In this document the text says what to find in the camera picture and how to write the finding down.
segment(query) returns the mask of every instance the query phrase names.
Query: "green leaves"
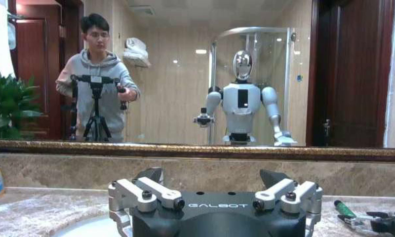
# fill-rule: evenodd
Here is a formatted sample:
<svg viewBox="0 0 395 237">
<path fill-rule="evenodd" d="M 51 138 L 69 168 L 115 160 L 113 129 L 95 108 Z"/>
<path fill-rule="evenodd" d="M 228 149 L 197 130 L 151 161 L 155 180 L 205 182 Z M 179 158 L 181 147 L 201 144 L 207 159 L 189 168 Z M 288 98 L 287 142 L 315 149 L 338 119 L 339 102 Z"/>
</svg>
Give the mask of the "green leaves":
<svg viewBox="0 0 395 237">
<path fill-rule="evenodd" d="M 35 78 L 30 77 L 25 85 L 22 80 L 16 80 L 10 75 L 2 77 L 0 73 L 0 138 L 21 138 L 21 122 L 26 118 L 39 117 L 39 105 L 33 103 L 37 98 L 33 86 Z"/>
</svg>

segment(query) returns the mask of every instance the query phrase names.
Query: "gray hoodie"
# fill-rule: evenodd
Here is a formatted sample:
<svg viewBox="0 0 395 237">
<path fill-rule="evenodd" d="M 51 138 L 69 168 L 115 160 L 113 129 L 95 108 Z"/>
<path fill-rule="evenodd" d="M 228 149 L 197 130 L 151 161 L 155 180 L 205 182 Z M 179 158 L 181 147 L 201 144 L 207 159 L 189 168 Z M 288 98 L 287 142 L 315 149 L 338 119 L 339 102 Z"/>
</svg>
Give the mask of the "gray hoodie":
<svg viewBox="0 0 395 237">
<path fill-rule="evenodd" d="M 139 88 L 132 81 L 129 72 L 120 59 L 112 52 L 107 52 L 107 58 L 92 64 L 88 59 L 88 50 L 84 49 L 71 57 L 56 80 L 56 90 L 65 96 L 72 97 L 71 75 L 91 75 L 119 78 L 121 86 L 133 89 L 140 94 Z M 95 102 L 89 83 L 77 82 L 77 136 L 83 136 L 91 115 L 93 114 Z M 108 130 L 112 135 L 111 141 L 123 141 L 123 128 L 125 124 L 124 111 L 120 110 L 120 100 L 115 84 L 104 84 L 101 98 L 99 100 L 99 115 L 105 118 Z"/>
</svg>

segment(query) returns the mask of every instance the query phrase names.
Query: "man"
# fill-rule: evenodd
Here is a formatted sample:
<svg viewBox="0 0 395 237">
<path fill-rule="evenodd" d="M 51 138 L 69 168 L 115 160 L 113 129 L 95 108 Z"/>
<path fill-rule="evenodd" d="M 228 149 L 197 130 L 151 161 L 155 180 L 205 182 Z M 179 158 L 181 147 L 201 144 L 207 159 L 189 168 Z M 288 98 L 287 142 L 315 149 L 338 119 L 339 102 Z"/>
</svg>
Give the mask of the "man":
<svg viewBox="0 0 395 237">
<path fill-rule="evenodd" d="M 91 14 L 81 19 L 81 37 L 88 43 L 88 49 L 71 57 L 56 80 L 56 90 L 72 97 L 71 75 L 91 75 L 120 79 L 124 93 L 117 93 L 115 84 L 103 84 L 101 98 L 99 100 L 99 115 L 105 118 L 111 141 L 123 141 L 123 128 L 125 116 L 120 110 L 120 101 L 135 101 L 140 95 L 139 88 L 132 81 L 129 72 L 117 56 L 107 51 L 109 40 L 109 25 L 99 14 Z M 88 82 L 77 82 L 77 137 L 81 137 L 91 115 L 95 112 L 95 101 Z"/>
</svg>

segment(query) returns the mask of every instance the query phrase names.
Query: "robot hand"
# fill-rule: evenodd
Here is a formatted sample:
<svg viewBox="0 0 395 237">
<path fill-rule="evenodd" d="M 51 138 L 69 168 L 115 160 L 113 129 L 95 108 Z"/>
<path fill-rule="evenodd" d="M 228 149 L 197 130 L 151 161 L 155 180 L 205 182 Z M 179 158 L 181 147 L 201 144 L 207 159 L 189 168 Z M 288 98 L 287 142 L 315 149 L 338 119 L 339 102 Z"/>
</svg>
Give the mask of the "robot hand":
<svg viewBox="0 0 395 237">
<path fill-rule="evenodd" d="M 280 131 L 274 135 L 275 143 L 274 146 L 276 147 L 288 147 L 296 141 L 291 137 L 291 133 L 288 131 Z"/>
<path fill-rule="evenodd" d="M 209 123 L 213 122 L 213 117 L 205 113 L 205 108 L 200 109 L 200 115 L 193 118 L 193 122 L 197 123 L 200 127 L 208 127 Z"/>
</svg>

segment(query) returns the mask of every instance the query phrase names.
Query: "chrome robot face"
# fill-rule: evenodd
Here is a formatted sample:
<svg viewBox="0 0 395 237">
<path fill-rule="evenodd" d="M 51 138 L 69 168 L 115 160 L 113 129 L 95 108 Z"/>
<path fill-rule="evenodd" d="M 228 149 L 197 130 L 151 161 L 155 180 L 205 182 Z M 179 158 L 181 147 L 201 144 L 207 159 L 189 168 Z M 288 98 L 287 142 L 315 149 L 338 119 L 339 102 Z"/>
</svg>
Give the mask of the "chrome robot face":
<svg viewBox="0 0 395 237">
<path fill-rule="evenodd" d="M 237 80 L 247 80 L 251 73 L 251 54 L 244 50 L 236 52 L 232 60 L 232 70 Z"/>
</svg>

